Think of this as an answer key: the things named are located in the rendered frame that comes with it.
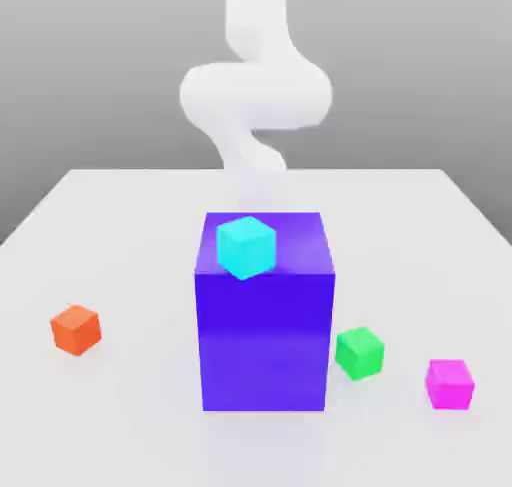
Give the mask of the small green cube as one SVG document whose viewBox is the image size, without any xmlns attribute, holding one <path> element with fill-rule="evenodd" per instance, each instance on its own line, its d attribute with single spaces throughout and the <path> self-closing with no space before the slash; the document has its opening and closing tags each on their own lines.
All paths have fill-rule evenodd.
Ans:
<svg viewBox="0 0 512 487">
<path fill-rule="evenodd" d="M 368 328 L 358 327 L 336 337 L 335 361 L 353 380 L 362 380 L 381 372 L 384 343 Z"/>
</svg>

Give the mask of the small orange cube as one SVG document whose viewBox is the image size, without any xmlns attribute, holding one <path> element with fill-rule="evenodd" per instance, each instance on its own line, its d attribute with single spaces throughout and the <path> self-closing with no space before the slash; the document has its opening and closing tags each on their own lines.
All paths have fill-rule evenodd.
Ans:
<svg viewBox="0 0 512 487">
<path fill-rule="evenodd" d="M 99 315 L 80 305 L 71 305 L 50 320 L 55 345 L 80 356 L 102 338 Z"/>
</svg>

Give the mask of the small cyan cube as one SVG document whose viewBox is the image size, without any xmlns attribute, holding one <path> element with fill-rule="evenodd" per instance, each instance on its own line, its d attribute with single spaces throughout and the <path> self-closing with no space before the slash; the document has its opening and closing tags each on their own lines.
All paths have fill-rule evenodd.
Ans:
<svg viewBox="0 0 512 487">
<path fill-rule="evenodd" d="M 276 265 L 277 233 L 253 216 L 216 227 L 218 263 L 239 280 L 272 270 Z"/>
</svg>

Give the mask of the large purple box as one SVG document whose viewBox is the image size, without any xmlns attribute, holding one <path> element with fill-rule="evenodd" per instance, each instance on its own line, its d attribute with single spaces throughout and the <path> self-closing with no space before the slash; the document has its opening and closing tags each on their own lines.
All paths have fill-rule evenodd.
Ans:
<svg viewBox="0 0 512 487">
<path fill-rule="evenodd" d="M 335 269 L 317 212 L 259 213 L 277 233 L 275 268 L 247 280 L 216 258 L 205 216 L 194 271 L 202 406 L 206 411 L 321 411 L 325 407 Z"/>
</svg>

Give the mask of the small magenta cube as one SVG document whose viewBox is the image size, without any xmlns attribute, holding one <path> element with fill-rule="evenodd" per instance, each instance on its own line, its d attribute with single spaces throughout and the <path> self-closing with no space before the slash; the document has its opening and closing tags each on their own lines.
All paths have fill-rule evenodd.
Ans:
<svg viewBox="0 0 512 487">
<path fill-rule="evenodd" d="M 464 360 L 433 359 L 429 362 L 425 386 L 437 410 L 468 410 L 475 382 Z"/>
</svg>

